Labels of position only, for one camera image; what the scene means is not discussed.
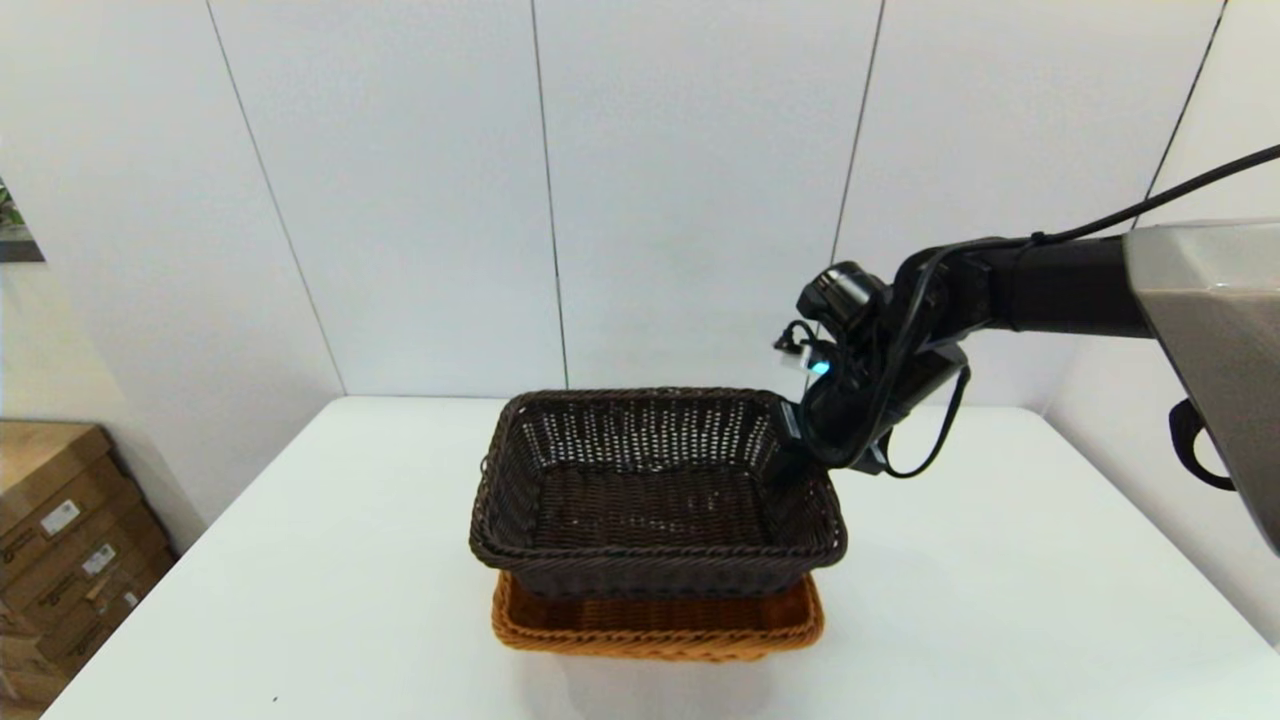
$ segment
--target black cable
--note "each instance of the black cable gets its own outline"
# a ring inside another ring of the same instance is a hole
[[[899,471],[893,469],[893,464],[888,460],[888,441],[893,436],[893,430],[884,433],[884,471],[893,478],[914,478],[920,473],[929,469],[933,461],[938,459],[938,454],[942,452],[942,446],[947,443],[947,436],[951,434],[951,425],[956,421],[956,414],[960,411],[960,402],[964,398],[964,388],[969,384],[973,378],[973,370],[968,365],[960,369],[960,377],[956,378],[956,388],[951,391],[951,402],[947,404],[947,414],[942,419],[942,429],[938,430],[938,439],[933,442],[933,450],[929,451],[929,456],[924,459],[924,462],[910,471]]]
[[[1179,197],[1189,192],[1196,192],[1197,190],[1207,184],[1212,184],[1222,178],[1231,177],[1235,173],[1248,170],[1249,168],[1256,168],[1263,163],[1270,163],[1271,160],[1276,159],[1280,159],[1280,145],[1272,145],[1271,147],[1267,147],[1265,150],[1258,150],[1257,152],[1252,152],[1249,155],[1245,155],[1244,158],[1231,160],[1225,165],[1219,165],[1212,170],[1208,170],[1207,173],[1201,173],[1187,182],[1175,184],[1174,187],[1158,195],[1153,195],[1143,200],[1142,202],[1138,202],[1137,205],[1130,205],[1124,210],[1112,213],[1106,218],[1100,218],[1097,220],[1093,220],[1092,223],[1080,225],[1074,229],[1042,236],[1041,238],[1038,238],[1038,243],[1066,242],[1070,240],[1079,240],[1087,234],[1093,234],[1098,231],[1105,231],[1111,225],[1120,224],[1125,220],[1132,220],[1138,215],[1142,215],[1143,213],[1148,213],[1151,210],[1155,210],[1156,208],[1160,208],[1161,205],[1167,205],[1169,202],[1172,202],[1174,200],[1178,200]]]
[[[794,331],[796,328],[800,328],[800,329],[804,331],[804,334],[808,338],[809,345],[818,345],[818,336],[814,334],[813,328],[809,327],[809,323],[806,323],[804,320],[791,320],[791,324],[787,325],[787,329],[785,332],[787,334],[790,334],[791,331]]]

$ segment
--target basket rim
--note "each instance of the basket rim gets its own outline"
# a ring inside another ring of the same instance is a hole
[[[740,648],[764,651],[787,650],[792,647],[805,647],[817,641],[826,625],[822,611],[822,601],[818,596],[818,585],[810,573],[805,573],[800,580],[805,598],[805,619],[795,625],[786,625],[772,630],[750,628],[731,629],[676,629],[676,630],[544,630],[520,625],[511,619],[511,593],[518,580],[507,571],[499,571],[498,587],[493,597],[493,629],[502,637],[513,637],[531,642],[550,643],[666,643],[660,648],[663,652],[689,652],[704,648],[708,643],[717,648]]]
[[[732,388],[732,387],[648,387],[648,388],[600,388],[600,389],[539,389],[525,392],[511,398],[503,407],[494,429],[489,451],[480,462],[481,478],[472,507],[472,521],[470,532],[470,544],[472,551],[485,561],[486,565],[498,569],[526,569],[527,564],[559,562],[594,560],[611,557],[626,561],[644,560],[756,560],[763,562],[804,560],[813,562],[814,568],[823,568],[838,562],[847,547],[849,530],[840,509],[840,497],[829,473],[814,464],[809,468],[810,482],[820,489],[822,497],[817,500],[828,510],[828,523],[824,528],[826,541],[814,544],[703,544],[703,546],[593,546],[573,548],[538,548],[518,547],[499,542],[489,524],[489,500],[492,488],[497,480],[495,462],[492,459],[500,451],[502,443],[507,441],[512,424],[524,409],[536,401],[590,401],[590,400],[631,400],[631,398],[662,398],[662,397],[709,397],[749,398],[762,404],[785,401],[781,395],[767,389]]]

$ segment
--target stacked baskets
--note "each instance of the stacked baskets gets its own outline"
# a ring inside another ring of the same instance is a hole
[[[755,660],[812,644],[809,570],[846,533],[827,473],[765,480],[782,398],[760,391],[549,391],[503,410],[471,519],[502,570],[516,648]]]

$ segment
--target stacked cardboard boxes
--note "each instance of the stacked cardboard boxes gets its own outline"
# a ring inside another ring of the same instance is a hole
[[[109,450],[93,425],[0,421],[6,720],[38,716],[173,565]]]

